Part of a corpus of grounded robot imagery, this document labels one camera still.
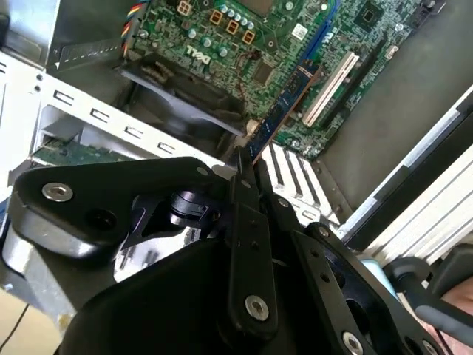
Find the wire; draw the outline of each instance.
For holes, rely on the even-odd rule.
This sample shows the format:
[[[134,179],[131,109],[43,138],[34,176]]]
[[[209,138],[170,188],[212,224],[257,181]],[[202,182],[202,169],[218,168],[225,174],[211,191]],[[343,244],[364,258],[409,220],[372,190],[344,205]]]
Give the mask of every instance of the wire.
[[[126,53],[128,52],[127,41],[128,41],[130,27],[132,25],[132,20],[136,16],[136,14],[143,8],[143,6],[146,6],[146,4],[148,3],[149,3],[149,0],[139,1],[126,14],[126,20],[125,20],[125,23],[123,24],[123,29],[121,31],[121,46],[123,48],[123,56],[126,56]]]
[[[3,350],[4,346],[8,343],[8,341],[10,340],[10,338],[14,335],[16,329],[18,328],[18,326],[20,325],[20,322],[21,320],[23,319],[24,317],[24,314],[27,313],[27,310],[28,310],[28,307],[30,305],[26,305],[26,307],[24,308],[24,310],[21,312],[20,314],[20,317],[18,318],[18,320],[16,321],[16,324],[13,326],[13,329],[12,331],[10,332],[10,334],[8,334],[8,337],[3,341],[3,343],[0,345],[0,353],[1,351]]]
[[[453,351],[452,349],[449,347],[449,345],[446,343],[446,340],[445,338],[443,337],[443,334],[435,328],[435,333],[437,333],[438,335],[438,338],[440,339],[440,341],[442,342],[442,345],[443,347],[445,348],[446,352],[448,355],[453,355]]]

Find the bolt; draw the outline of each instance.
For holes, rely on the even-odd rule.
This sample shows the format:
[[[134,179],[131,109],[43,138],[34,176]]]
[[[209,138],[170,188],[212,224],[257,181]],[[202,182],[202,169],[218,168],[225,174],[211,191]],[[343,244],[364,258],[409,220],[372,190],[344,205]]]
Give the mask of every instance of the bolt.
[[[330,236],[330,233],[324,227],[319,227],[317,230],[322,235],[322,237],[328,238]]]
[[[289,207],[289,203],[282,197],[278,198],[278,202],[283,207]]]
[[[245,300],[246,311],[252,316],[255,320],[264,322],[269,317],[268,305],[261,297],[258,296],[248,296]]]
[[[147,30],[141,29],[138,31],[138,37],[140,37],[141,39],[147,39],[148,36],[149,36],[149,33]]]
[[[430,343],[427,342],[426,340],[423,340],[422,343],[423,343],[423,346],[426,347],[426,349],[427,349],[427,351],[429,352],[429,354],[431,354],[431,355],[437,355],[437,351],[436,351],[435,348],[432,346],[432,344],[430,344]]]
[[[72,189],[63,183],[47,183],[41,192],[45,198],[54,202],[69,201],[74,195]]]
[[[357,337],[348,331],[342,334],[343,343],[352,355],[363,355],[363,347]]]
[[[205,170],[204,168],[201,168],[200,166],[197,168],[197,172],[199,172],[199,174],[202,174],[204,176],[208,175],[208,171]]]

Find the pcie slot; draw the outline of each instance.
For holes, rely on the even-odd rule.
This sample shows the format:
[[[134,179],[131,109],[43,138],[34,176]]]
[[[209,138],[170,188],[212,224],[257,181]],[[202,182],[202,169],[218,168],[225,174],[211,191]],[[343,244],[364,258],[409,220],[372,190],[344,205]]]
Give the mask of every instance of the pcie slot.
[[[354,52],[348,52],[345,57],[343,57],[340,64],[336,67],[335,71],[329,77],[327,83],[322,87],[322,90],[316,96],[315,100],[302,118],[302,122],[306,126],[311,127],[314,124],[322,110],[327,106],[330,99],[335,94],[336,90],[340,87],[341,83],[343,83],[343,80],[355,66],[358,59],[360,59],[360,57]]]

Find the green circuit board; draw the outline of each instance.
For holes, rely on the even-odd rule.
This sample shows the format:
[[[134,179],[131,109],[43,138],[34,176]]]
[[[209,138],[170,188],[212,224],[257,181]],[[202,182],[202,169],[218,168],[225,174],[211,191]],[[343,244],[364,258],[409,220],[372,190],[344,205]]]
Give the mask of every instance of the green circuit board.
[[[82,146],[75,141],[50,139],[34,152],[30,160],[45,166],[69,166],[96,163],[114,163],[133,160],[104,148]]]
[[[306,158],[316,157],[387,65],[389,54],[411,33],[409,24],[419,2],[341,0],[330,31],[311,58],[320,66],[318,79],[274,139]],[[159,53],[226,89],[245,102],[247,121],[260,122],[336,4],[336,0],[154,0],[132,49],[141,55]],[[324,126],[317,122],[305,126],[301,117],[348,52],[359,56],[359,65],[320,114],[321,121],[325,115],[333,119]],[[367,60],[372,62],[369,68],[362,66]],[[363,78],[353,87],[349,80],[357,70],[363,70]],[[348,87],[350,97],[340,104],[338,99]],[[330,109],[335,104],[340,110],[334,114]]]

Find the metal bar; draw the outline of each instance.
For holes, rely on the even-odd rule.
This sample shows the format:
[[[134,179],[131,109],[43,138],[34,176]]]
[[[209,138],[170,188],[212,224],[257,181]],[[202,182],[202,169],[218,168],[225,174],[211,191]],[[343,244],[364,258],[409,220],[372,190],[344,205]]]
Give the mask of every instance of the metal bar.
[[[461,114],[454,128],[445,131],[432,142],[433,149],[427,149],[410,166],[409,176],[388,196],[378,201],[378,208],[365,215],[344,237],[350,248],[365,250],[386,227],[392,223],[411,203],[419,197],[449,166],[451,166],[473,143],[473,114]]]
[[[338,236],[343,237],[344,235],[351,232],[364,218],[365,215],[371,214],[376,210],[378,202],[376,195],[382,190],[398,173],[399,169],[404,167],[409,168],[419,157],[432,145],[432,142],[438,138],[443,132],[445,132],[455,121],[457,116],[460,114],[459,107],[462,103],[467,100],[469,95],[473,93],[473,85],[469,87],[465,93],[458,99],[458,101],[452,105],[452,107],[446,112],[446,114],[432,127],[432,129],[419,141],[419,143],[412,149],[412,151],[396,166],[393,171],[384,179],[384,181],[373,191],[373,193],[353,212],[347,222],[338,229]]]

